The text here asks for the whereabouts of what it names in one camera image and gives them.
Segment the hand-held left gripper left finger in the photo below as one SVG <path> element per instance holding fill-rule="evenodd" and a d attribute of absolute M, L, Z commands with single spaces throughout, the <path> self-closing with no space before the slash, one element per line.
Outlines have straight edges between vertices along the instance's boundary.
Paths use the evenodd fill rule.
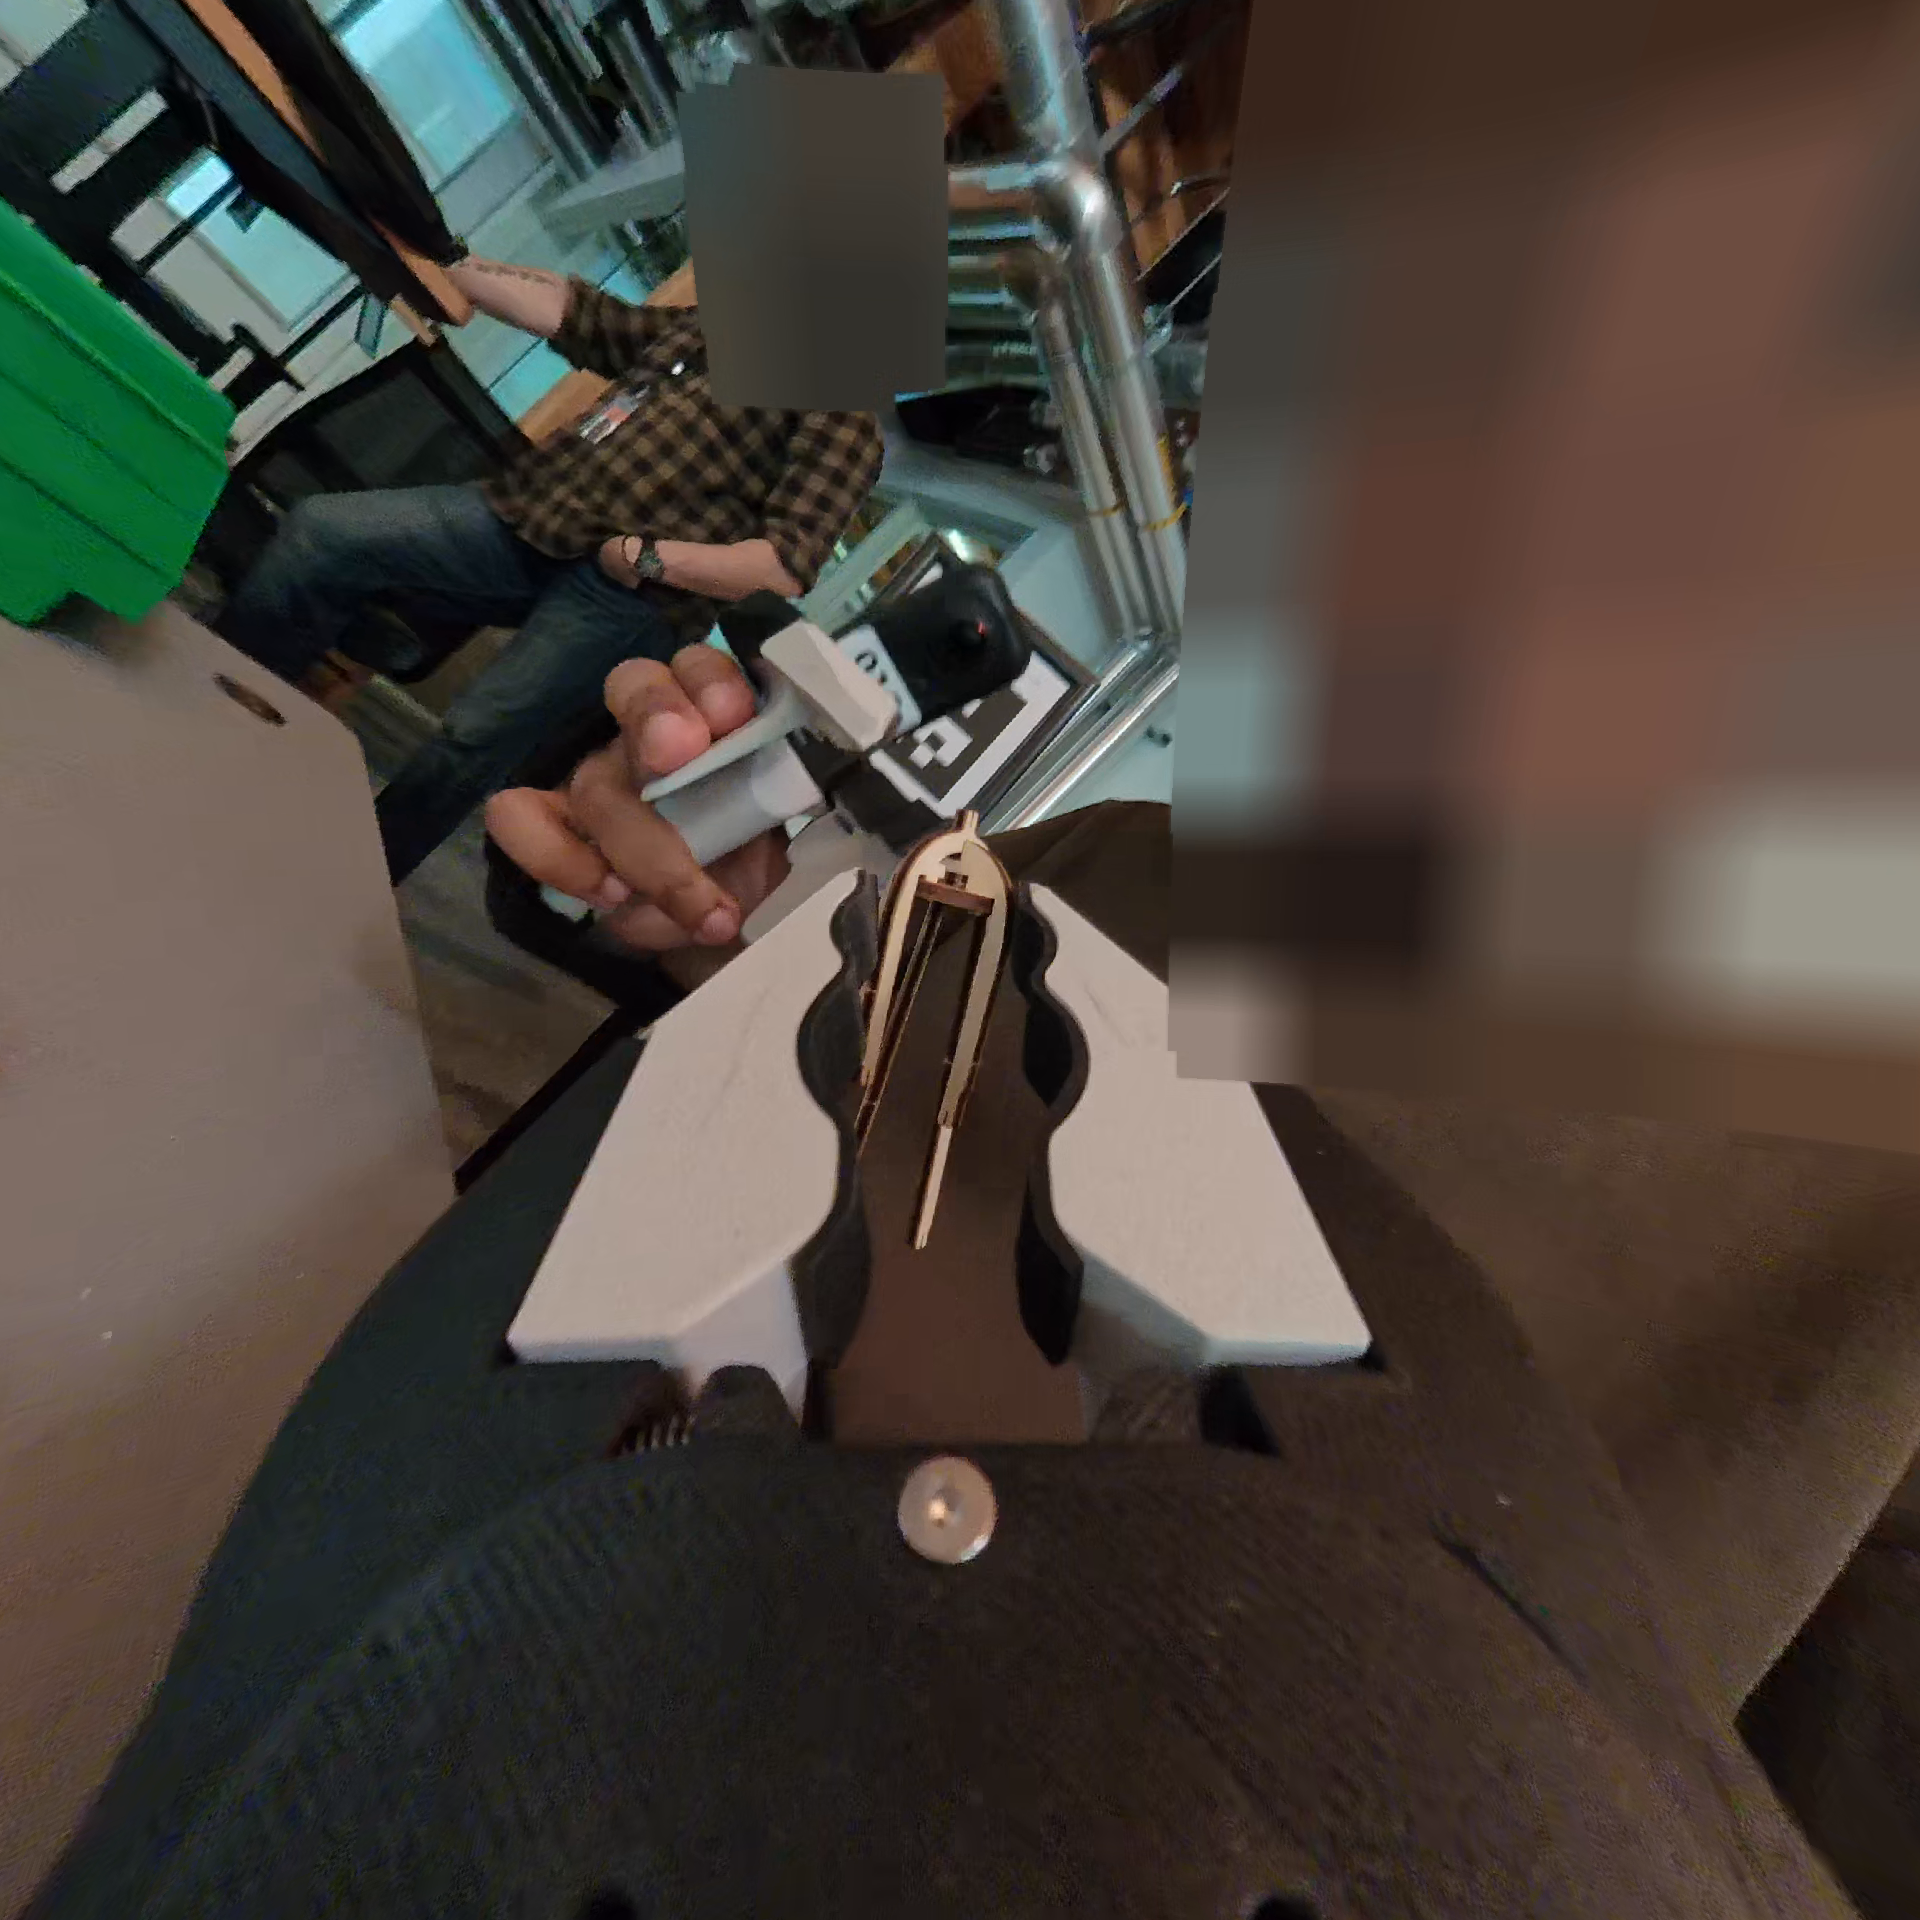
<path fill-rule="evenodd" d="M 519 1361 L 808 1376 L 847 1349 L 878 884 L 835 874 L 647 1036 L 509 1329 Z"/>

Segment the person's right hand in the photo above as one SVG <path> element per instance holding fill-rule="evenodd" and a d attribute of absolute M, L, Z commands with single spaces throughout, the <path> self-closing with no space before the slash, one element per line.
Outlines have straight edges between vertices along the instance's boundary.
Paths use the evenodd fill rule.
<path fill-rule="evenodd" d="M 665 662 L 621 662 L 603 686 L 610 736 L 559 783 L 496 793 L 487 837 L 529 880 L 587 905 L 615 948 L 659 965 L 680 989 L 699 989 L 742 951 L 745 919 L 789 878 L 789 840 L 776 828 L 704 865 L 642 788 L 755 712 L 747 674 L 709 642 Z"/>

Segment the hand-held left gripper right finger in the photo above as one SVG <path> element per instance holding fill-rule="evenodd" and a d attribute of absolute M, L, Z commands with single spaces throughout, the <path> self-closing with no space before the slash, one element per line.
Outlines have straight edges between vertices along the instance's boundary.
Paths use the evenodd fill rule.
<path fill-rule="evenodd" d="M 1025 1329 L 1080 1369 L 1325 1367 L 1373 1345 L 1257 1092 L 1187 1079 L 1169 988 L 1029 884 L 1022 1070 L 1042 1104 L 1016 1241 Z"/>

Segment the green plastic bin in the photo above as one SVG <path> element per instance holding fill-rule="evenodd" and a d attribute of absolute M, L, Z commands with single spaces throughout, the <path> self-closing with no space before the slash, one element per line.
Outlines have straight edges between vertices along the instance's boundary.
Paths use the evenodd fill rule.
<path fill-rule="evenodd" d="M 141 618 L 230 481 L 234 406 L 2 205 L 2 612 Z"/>

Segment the wooden arch puzzle piece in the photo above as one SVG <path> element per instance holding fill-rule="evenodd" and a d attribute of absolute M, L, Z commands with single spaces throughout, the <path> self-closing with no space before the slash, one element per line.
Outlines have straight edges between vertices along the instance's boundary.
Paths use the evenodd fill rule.
<path fill-rule="evenodd" d="M 861 1145 L 866 1143 L 881 1114 L 935 948 L 953 928 L 970 934 L 962 989 L 944 1056 L 942 1094 L 931 1124 L 911 1231 L 915 1252 L 927 1250 L 933 1236 L 953 1141 L 970 1110 L 1011 941 L 1013 905 L 1013 882 L 981 837 L 978 815 L 973 809 L 903 856 L 883 903 L 878 965 L 864 999 L 866 1024 L 857 1070 L 855 1141 Z"/>

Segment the black-framed wooden-top desk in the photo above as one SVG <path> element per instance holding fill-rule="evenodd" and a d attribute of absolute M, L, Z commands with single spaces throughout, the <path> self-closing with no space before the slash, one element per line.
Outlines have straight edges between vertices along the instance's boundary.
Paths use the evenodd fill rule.
<path fill-rule="evenodd" d="M 6 202 L 162 332 L 115 233 L 200 153 L 414 328 L 473 316 L 449 279 L 465 241 L 313 5 L 86 5 L 2 112 Z"/>

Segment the metal pipe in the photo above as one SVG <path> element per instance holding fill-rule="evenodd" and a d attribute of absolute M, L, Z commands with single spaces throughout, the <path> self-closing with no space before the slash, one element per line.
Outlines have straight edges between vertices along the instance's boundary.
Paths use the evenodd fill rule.
<path fill-rule="evenodd" d="M 1162 384 L 1145 341 L 1123 205 L 1102 162 L 1071 5 L 987 5 L 1018 154 L 978 168 L 976 192 L 1026 210 L 1067 281 L 1093 362 L 1093 405 L 1120 481 L 1123 546 L 1143 612 L 1135 652 L 1178 670 L 1187 585 L 1184 506 Z"/>

